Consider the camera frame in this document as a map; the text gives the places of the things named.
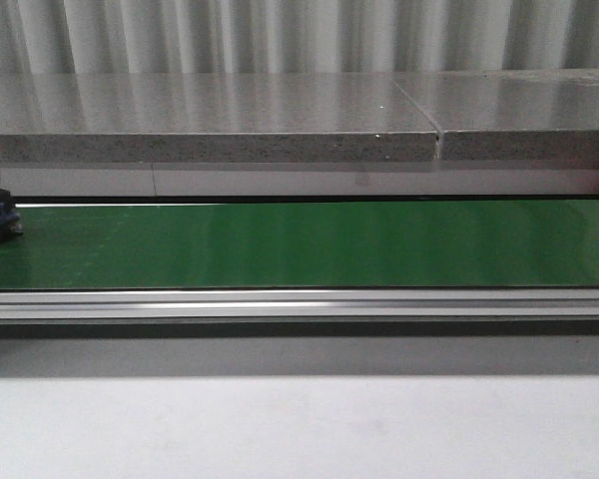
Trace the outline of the grey stone slab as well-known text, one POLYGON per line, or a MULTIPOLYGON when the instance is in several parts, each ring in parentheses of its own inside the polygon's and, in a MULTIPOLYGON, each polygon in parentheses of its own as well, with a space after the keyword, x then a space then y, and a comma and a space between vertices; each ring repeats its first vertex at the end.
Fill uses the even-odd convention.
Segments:
POLYGON ((417 164, 436 143, 384 74, 0 75, 13 163, 417 164))
POLYGON ((599 166, 599 69, 401 73, 394 81, 437 129, 447 164, 599 166))

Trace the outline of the grey stone slab left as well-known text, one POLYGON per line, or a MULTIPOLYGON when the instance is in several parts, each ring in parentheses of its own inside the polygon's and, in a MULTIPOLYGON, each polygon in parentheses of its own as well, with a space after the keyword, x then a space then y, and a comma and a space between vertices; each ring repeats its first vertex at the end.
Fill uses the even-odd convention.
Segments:
POLYGON ((436 143, 384 74, 0 75, 13 163, 417 164, 436 143))

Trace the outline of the grey corrugated curtain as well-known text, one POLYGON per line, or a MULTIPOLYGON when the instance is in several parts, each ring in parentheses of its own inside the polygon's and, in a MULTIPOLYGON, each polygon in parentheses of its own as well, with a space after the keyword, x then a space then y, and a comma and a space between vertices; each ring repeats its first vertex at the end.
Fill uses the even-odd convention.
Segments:
POLYGON ((0 74, 599 68, 599 1, 0 1, 0 74))

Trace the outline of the grey stone slab right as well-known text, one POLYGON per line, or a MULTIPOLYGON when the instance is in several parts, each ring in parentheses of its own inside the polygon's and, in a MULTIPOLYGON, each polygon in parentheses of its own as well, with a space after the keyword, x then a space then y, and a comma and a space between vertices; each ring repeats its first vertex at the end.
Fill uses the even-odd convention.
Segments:
POLYGON ((437 129, 447 164, 599 166, 599 69, 401 73, 394 81, 437 129))

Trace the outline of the green conveyor belt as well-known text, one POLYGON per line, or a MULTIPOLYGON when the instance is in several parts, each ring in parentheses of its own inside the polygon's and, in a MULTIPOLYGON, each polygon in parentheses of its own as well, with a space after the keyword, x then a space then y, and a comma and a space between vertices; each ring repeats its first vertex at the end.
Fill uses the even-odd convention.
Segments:
POLYGON ((599 201, 28 208, 0 289, 599 286, 599 201))

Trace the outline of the aluminium conveyor side rail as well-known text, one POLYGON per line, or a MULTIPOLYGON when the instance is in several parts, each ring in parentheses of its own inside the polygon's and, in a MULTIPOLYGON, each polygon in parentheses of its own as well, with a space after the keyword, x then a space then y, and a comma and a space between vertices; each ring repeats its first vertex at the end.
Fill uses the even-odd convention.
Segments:
POLYGON ((0 338, 599 335, 599 288, 0 291, 0 338))

